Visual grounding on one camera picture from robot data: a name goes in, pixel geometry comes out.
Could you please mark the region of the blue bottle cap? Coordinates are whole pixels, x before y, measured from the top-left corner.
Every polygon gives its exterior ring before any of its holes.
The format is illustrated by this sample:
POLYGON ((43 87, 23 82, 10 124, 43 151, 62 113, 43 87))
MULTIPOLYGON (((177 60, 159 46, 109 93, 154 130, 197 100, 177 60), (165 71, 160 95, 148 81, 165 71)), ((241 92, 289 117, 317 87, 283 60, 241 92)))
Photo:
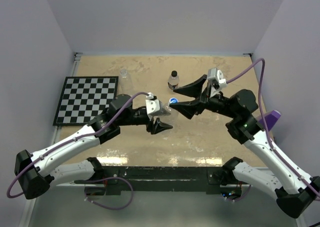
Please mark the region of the blue bottle cap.
POLYGON ((177 98, 171 97, 171 98, 169 99, 169 101, 168 101, 168 104, 170 105, 170 104, 175 104, 175 103, 178 103, 178 102, 179 102, 179 101, 178 101, 177 98))

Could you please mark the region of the small clear plastic bottle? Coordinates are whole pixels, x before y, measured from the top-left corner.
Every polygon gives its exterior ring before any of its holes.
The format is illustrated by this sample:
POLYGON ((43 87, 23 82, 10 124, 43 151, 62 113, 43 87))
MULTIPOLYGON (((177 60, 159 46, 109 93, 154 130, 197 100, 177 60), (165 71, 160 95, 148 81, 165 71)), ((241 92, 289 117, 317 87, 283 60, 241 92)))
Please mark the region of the small clear plastic bottle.
POLYGON ((178 74, 176 77, 172 77, 170 74, 168 81, 167 81, 167 85, 171 90, 174 90, 178 87, 179 81, 180 81, 180 78, 179 78, 178 74))

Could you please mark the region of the black bottle cap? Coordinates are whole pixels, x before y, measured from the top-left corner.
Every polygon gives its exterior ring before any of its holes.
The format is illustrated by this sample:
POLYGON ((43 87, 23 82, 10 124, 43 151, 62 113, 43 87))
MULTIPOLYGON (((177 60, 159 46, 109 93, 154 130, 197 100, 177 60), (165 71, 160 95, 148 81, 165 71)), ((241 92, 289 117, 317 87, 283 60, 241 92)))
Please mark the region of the black bottle cap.
POLYGON ((177 71, 174 70, 174 71, 171 72, 171 76, 172 77, 176 77, 177 75, 178 75, 177 71))

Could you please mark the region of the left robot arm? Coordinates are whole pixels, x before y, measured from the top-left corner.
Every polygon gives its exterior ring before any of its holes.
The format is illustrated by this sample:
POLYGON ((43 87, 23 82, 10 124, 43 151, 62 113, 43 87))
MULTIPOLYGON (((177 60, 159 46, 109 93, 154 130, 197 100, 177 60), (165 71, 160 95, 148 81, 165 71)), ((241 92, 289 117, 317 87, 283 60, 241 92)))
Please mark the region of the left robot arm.
POLYGON ((21 194, 27 200, 35 199, 51 187, 71 180, 99 183, 104 177, 104 171, 95 158, 77 164, 65 162, 118 136, 121 126, 145 126, 146 131, 152 135, 173 128, 160 120, 160 116, 167 114, 167 111, 155 95, 144 93, 145 105, 133 108, 133 100, 137 96, 120 94, 101 114, 69 137, 32 153, 26 149, 20 151, 15 159, 15 179, 8 187, 7 197, 13 199, 20 196, 11 194, 15 183, 19 183, 21 194))

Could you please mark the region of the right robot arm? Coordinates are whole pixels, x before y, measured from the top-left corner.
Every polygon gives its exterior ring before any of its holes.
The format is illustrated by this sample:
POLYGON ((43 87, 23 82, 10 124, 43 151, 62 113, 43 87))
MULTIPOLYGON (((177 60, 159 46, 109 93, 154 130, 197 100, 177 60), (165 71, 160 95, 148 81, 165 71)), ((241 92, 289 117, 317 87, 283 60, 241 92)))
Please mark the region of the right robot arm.
POLYGON ((253 185, 271 196, 285 214, 297 219, 319 197, 320 178, 295 164, 269 137, 267 126, 252 115, 258 105, 251 90, 241 89, 225 97, 210 83, 203 88, 206 79, 203 75, 191 84, 174 89, 175 93, 194 100, 172 103, 170 107, 188 119, 204 110, 231 118, 226 124, 228 133, 262 160, 272 174, 233 157, 223 165, 223 179, 230 184, 238 180, 253 185))

